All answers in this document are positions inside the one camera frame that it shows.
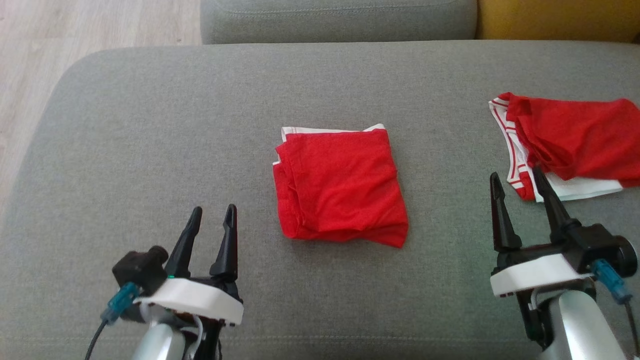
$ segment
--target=gray upholstery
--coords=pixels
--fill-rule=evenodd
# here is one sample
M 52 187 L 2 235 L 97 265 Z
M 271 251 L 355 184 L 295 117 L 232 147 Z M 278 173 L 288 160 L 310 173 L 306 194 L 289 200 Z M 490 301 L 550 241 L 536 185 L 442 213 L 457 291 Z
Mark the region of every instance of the gray upholstery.
M 203 44 L 471 39 L 476 0 L 202 0 Z
M 640 47 L 594 42 L 215 45 L 91 55 L 60 80 L 21 168 L 0 241 L 0 357 L 79 359 L 129 250 L 170 249 L 204 208 L 206 274 L 239 210 L 244 322 L 225 359 L 524 359 L 515 299 L 495 299 L 488 179 L 509 156 L 497 94 L 640 102 Z M 403 249 L 292 241 L 271 162 L 280 127 L 387 126 L 410 219 Z M 543 206 L 508 187 L 516 230 L 544 242 Z M 567 204 L 640 247 L 640 191 Z M 640 290 L 638 277 L 629 281 Z M 624 310 L 599 303 L 630 350 Z M 145 327 L 105 330 L 128 359 Z

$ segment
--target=wooden floor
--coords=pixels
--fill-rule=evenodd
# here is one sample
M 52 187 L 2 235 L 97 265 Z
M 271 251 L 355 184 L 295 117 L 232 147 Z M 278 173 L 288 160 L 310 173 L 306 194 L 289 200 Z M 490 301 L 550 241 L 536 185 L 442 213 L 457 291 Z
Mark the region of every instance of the wooden floor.
M 64 71 L 103 49 L 201 44 L 199 18 L 200 0 L 0 0 L 0 217 Z

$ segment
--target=black cable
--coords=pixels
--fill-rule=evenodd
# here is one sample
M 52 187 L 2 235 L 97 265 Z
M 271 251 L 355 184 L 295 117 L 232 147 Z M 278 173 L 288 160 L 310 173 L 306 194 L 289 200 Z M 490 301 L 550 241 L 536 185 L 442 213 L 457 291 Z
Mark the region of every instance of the black cable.
M 98 330 L 95 332 L 95 335 L 93 335 L 93 339 L 91 339 L 89 348 L 86 349 L 86 355 L 84 356 L 84 360 L 89 360 L 89 358 L 91 357 L 91 353 L 93 352 L 93 347 L 95 346 L 96 341 L 98 341 L 98 337 L 100 336 L 100 333 L 102 333 L 102 330 L 104 329 L 105 326 L 107 326 L 107 320 L 102 321 L 102 323 L 98 327 Z
M 629 301 L 625 303 L 625 309 L 627 309 L 627 316 L 629 317 L 629 325 L 631 325 L 631 336 L 634 337 L 634 346 L 636 348 L 635 356 L 640 356 L 640 343 L 638 342 L 638 330 L 636 328 L 636 319 L 634 313 L 631 311 L 631 304 Z

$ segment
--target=yellow cushion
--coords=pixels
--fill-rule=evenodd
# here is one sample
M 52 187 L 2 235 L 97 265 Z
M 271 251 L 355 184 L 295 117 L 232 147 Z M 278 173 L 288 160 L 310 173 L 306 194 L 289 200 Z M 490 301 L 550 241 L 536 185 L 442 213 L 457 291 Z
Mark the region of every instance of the yellow cushion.
M 478 0 L 477 38 L 631 42 L 640 0 Z

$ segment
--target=folded red cloth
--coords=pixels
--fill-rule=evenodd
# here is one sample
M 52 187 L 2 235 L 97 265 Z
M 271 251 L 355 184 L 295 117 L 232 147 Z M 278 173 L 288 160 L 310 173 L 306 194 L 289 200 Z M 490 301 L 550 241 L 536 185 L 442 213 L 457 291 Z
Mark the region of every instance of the folded red cloth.
M 276 151 L 286 237 L 403 246 L 408 220 L 386 130 L 293 133 Z
M 627 99 L 611 102 L 558 101 L 500 96 L 509 101 L 507 120 L 516 124 L 529 150 L 530 165 L 540 163 L 561 179 L 640 180 L 640 110 Z

